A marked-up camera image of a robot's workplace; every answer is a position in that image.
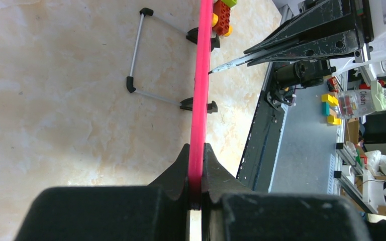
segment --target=cable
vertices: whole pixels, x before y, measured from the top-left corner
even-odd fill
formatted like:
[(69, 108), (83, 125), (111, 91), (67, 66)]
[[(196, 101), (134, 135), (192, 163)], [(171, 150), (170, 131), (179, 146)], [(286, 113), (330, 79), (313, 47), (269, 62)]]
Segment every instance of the cable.
[(359, 187), (363, 186), (363, 184), (365, 184), (366, 182), (385, 182), (384, 180), (367, 180), (367, 181), (364, 181), (362, 182), (362, 184), (360, 184), (357, 189), (359, 189)]

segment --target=teal lego brick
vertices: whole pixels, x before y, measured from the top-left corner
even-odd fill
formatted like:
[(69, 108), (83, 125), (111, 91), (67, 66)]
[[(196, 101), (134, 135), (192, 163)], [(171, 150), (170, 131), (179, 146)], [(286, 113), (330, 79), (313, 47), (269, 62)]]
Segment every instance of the teal lego brick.
[(329, 104), (327, 102), (322, 102), (322, 113), (324, 116), (329, 116)]

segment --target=gray panel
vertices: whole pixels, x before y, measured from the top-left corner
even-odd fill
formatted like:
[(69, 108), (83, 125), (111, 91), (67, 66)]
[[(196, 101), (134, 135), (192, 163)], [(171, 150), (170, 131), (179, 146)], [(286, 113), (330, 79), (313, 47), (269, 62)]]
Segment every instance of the gray panel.
[(327, 193), (337, 126), (326, 123), (321, 95), (327, 85), (297, 90), (286, 118), (271, 192)]

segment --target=metal stand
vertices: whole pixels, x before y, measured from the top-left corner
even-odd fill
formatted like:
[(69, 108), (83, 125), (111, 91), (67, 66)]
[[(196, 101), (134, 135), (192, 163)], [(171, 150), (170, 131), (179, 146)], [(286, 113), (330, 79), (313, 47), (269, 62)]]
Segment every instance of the metal stand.
[[(137, 39), (135, 41), (135, 48), (134, 48), (134, 55), (132, 57), (131, 70), (129, 72), (129, 76), (127, 76), (127, 79), (126, 79), (127, 80), (127, 82), (126, 82), (127, 90), (130, 93), (137, 93), (137, 94), (145, 95), (147, 97), (151, 97), (154, 99), (165, 101), (167, 103), (174, 104), (176, 106), (179, 106), (180, 109), (191, 111), (192, 98), (187, 98), (181, 102), (177, 102), (175, 100), (168, 99), (168, 98), (165, 98), (165, 97), (162, 97), (162, 96), (159, 96), (159, 95), (147, 92), (147, 91), (138, 90), (137, 88), (134, 87), (133, 74), (134, 74), (135, 59), (137, 57), (138, 43), (140, 41), (141, 29), (143, 27), (143, 21), (144, 21), (144, 18), (146, 16), (151, 16), (151, 17), (154, 17), (154, 18), (160, 20), (161, 22), (163, 22), (163, 23), (167, 24), (168, 26), (172, 27), (173, 29), (175, 29), (177, 32), (185, 35), (186, 39), (188, 39), (189, 41), (191, 41), (192, 43), (195, 43), (195, 44), (197, 44), (198, 29), (194, 28), (186, 33), (185, 31), (183, 31), (179, 27), (169, 23), (168, 21), (166, 21), (164, 18), (160, 17), (159, 15), (156, 15), (155, 12), (149, 8), (143, 8), (140, 11), (140, 16), (141, 16), (140, 17), (140, 25), (138, 26), (138, 33), (137, 33)], [(219, 40), (218, 36), (216, 36), (215, 38), (212, 38), (212, 43), (213, 43), (212, 49), (220, 47), (220, 40)], [(218, 112), (218, 107), (217, 107), (217, 104), (214, 101), (212, 101), (212, 103), (208, 104), (208, 113), (214, 113), (214, 112)]]
[(368, 0), (357, 9), (354, 0), (306, 0), (302, 13), (286, 21), (261, 43), (244, 51), (248, 66), (270, 61), (369, 58), (373, 40)]
[(352, 167), (354, 173), (356, 175), (362, 176), (363, 170), (360, 166), (357, 165), (356, 158), (353, 157), (350, 152), (347, 150), (347, 146), (345, 143), (337, 143), (336, 150), (338, 155), (342, 158), (342, 160)]
[(369, 207), (363, 202), (362, 194), (354, 186), (353, 183), (348, 180), (341, 171), (335, 171), (334, 177), (338, 179), (344, 191), (365, 211), (366, 213), (373, 213)]

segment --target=screw hole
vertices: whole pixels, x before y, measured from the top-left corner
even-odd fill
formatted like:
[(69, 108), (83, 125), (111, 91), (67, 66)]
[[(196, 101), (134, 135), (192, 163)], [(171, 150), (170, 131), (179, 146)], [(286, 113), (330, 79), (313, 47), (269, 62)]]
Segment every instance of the screw hole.
[(341, 41), (337, 41), (335, 43), (335, 46), (337, 46), (337, 48), (342, 48), (342, 47), (344, 47), (344, 44)]
[(312, 56), (313, 54), (314, 54), (314, 51), (311, 49), (307, 50), (307, 52), (306, 52), (307, 56)]

